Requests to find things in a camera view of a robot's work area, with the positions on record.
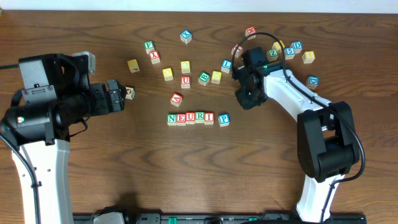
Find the picture face wooden block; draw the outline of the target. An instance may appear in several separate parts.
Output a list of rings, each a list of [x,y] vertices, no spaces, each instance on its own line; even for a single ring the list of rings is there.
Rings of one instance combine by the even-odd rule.
[[[135,97],[136,91],[134,88],[126,87],[126,97],[125,99],[133,100]]]

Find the red E block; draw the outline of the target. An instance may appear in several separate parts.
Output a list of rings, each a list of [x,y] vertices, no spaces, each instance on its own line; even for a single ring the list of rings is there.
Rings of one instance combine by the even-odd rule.
[[[186,124],[187,124],[186,114],[185,113],[177,114],[177,126],[185,126]]]

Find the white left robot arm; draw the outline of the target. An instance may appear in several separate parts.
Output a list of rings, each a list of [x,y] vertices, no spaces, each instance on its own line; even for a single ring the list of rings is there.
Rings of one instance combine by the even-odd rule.
[[[68,160],[73,124],[124,109],[126,88],[117,80],[90,83],[90,52],[21,58],[24,87],[1,120],[1,139],[17,167],[26,223],[73,223]]]

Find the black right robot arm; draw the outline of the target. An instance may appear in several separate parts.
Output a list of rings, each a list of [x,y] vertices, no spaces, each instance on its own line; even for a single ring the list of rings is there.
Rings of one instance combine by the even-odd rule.
[[[260,47],[242,54],[243,66],[232,77],[241,88],[235,95],[250,110],[272,99],[297,123],[297,157],[305,173],[296,212],[304,222],[331,220],[337,186],[351,167],[364,161],[350,106],[332,103],[300,83],[281,62],[270,62]]]

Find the green R block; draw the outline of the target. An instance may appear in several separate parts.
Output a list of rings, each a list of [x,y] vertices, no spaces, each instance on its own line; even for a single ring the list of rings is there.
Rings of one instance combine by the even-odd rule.
[[[205,122],[205,112],[204,111],[196,111],[195,112],[195,123],[200,124]]]

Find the green N block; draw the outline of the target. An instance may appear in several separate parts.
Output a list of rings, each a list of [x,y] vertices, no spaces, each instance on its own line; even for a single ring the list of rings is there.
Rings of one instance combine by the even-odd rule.
[[[176,126],[177,125],[177,115],[173,113],[169,113],[167,115],[167,125],[168,126]]]

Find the blue P block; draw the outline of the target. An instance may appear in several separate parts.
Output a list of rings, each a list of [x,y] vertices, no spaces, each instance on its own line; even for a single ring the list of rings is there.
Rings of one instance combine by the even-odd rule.
[[[230,124],[229,114],[228,113],[220,114],[218,116],[218,122],[219,122],[220,127],[229,126],[229,124]]]

